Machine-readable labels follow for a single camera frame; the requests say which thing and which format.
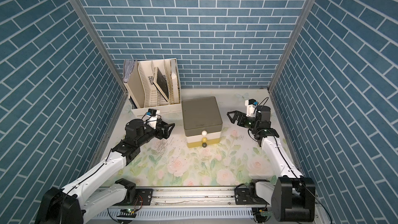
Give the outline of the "grey three-drawer cabinet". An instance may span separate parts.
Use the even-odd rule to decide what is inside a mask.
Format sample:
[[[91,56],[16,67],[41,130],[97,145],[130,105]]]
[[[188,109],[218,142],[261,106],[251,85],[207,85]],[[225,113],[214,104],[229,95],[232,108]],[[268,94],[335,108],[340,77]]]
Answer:
[[[184,100],[181,108],[189,148],[205,148],[221,141],[223,121],[214,96]]]

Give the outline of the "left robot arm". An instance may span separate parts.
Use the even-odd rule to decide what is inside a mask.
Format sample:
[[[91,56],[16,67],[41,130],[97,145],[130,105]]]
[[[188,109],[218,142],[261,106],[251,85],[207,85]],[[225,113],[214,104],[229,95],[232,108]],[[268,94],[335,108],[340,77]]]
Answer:
[[[119,179],[107,190],[95,191],[114,174],[130,164],[140,153],[141,146],[154,138],[168,139],[174,123],[162,119],[133,119],[125,126],[126,135],[107,157],[75,181],[61,188],[52,187],[40,203],[37,224],[85,224],[97,214],[115,204],[136,203],[136,184]]]

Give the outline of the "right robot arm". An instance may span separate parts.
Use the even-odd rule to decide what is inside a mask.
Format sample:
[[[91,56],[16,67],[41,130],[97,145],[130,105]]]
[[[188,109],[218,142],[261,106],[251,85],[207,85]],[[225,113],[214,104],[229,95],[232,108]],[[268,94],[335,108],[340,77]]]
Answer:
[[[249,104],[247,111],[227,113],[232,124],[244,127],[271,160],[277,180],[255,178],[249,184],[250,199],[255,204],[268,203],[279,222],[313,222],[315,193],[313,180],[296,168],[282,147],[279,134],[271,127],[271,109]]]

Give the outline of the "floral table mat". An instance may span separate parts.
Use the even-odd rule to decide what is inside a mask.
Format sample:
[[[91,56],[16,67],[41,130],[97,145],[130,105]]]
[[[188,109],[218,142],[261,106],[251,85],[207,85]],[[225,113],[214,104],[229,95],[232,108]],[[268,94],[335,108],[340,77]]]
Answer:
[[[181,112],[162,111],[161,118],[175,127],[169,139],[153,139],[141,147],[139,155],[105,182],[112,185],[125,178],[138,186],[235,186],[252,179],[276,183],[275,160],[254,140],[251,132],[231,123],[227,113],[246,111],[250,99],[272,107],[265,89],[184,89],[182,99],[215,97],[222,118],[218,142],[201,132],[186,136]]]

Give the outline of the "white file organizer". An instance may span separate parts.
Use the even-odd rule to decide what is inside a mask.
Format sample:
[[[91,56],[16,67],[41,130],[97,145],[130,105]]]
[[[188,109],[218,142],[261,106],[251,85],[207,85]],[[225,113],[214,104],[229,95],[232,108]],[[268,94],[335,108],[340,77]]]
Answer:
[[[169,101],[165,101],[153,83],[153,71],[158,67],[167,79]],[[136,61],[127,83],[124,83],[136,117],[143,117],[153,108],[160,114],[181,112],[181,83],[176,58]]]

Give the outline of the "purple papers in organizer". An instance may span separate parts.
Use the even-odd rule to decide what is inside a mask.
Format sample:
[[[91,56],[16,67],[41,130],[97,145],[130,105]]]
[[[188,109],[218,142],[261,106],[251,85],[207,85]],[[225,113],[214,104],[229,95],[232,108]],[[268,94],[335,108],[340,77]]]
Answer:
[[[132,72],[133,69],[135,67],[136,61],[134,59],[130,59],[130,60],[124,60],[123,62],[123,82],[127,83]]]

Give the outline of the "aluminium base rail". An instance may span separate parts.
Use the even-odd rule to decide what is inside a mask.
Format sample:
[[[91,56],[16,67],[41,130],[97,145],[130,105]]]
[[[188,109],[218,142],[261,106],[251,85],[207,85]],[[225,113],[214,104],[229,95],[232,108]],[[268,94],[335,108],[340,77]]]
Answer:
[[[85,201],[68,194],[61,201],[62,224],[86,224],[103,216],[121,224],[133,220],[239,218],[257,223],[330,224],[330,215],[310,189],[276,188],[261,181],[248,186],[100,188]]]

